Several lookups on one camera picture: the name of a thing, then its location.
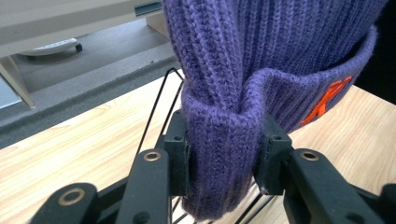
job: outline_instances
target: purple knit beanie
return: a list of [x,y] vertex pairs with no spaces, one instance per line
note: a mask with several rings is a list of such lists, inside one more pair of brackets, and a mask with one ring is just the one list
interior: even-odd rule
[[345,95],[369,60],[385,0],[163,0],[186,76],[184,209],[217,219],[246,196],[264,113],[288,132]]

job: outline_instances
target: wooden table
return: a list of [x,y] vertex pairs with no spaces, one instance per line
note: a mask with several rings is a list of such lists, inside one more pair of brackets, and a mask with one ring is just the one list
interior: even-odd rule
[[[177,90],[176,76],[167,83],[143,148],[153,147]],[[0,223],[27,222],[65,185],[90,182],[100,190],[127,176],[160,85],[160,80],[149,83],[1,149]],[[325,154],[354,185],[379,193],[384,184],[396,182],[396,106],[357,87],[321,119],[290,136],[294,147]],[[233,223],[252,197],[216,223]],[[278,197],[252,223],[287,222]]]

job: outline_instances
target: orange logo patch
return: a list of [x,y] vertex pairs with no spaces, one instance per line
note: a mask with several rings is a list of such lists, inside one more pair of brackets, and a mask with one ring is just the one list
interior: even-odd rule
[[345,80],[334,82],[329,89],[324,93],[323,97],[320,99],[317,105],[315,105],[312,112],[301,121],[301,125],[311,122],[315,117],[320,118],[324,113],[326,113],[326,104],[329,102],[340,90],[342,90],[345,85],[352,79],[352,77],[347,77]]

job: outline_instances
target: gray floor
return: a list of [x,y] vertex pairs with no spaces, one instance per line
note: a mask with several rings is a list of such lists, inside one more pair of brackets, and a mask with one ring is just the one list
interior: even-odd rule
[[133,21],[77,37],[74,49],[37,57],[13,56],[35,101],[0,109],[0,149],[178,68],[167,38]]

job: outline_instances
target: screw hole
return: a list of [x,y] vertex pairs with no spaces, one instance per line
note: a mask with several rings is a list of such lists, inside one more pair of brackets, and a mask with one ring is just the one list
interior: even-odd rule
[[358,224],[364,223],[364,218],[361,215],[353,212],[346,214],[346,218],[352,221],[353,223],[358,223]]
[[314,152],[305,151],[300,154],[300,156],[308,161],[317,161],[319,156]]
[[161,154],[158,152],[149,152],[148,154],[145,155],[144,159],[146,161],[157,161],[161,157]]
[[81,201],[85,196],[85,190],[81,188],[70,189],[65,192],[58,200],[58,204],[61,206],[68,206]]
[[149,223],[149,213],[148,212],[139,212],[134,215],[133,219],[134,224],[146,224]]

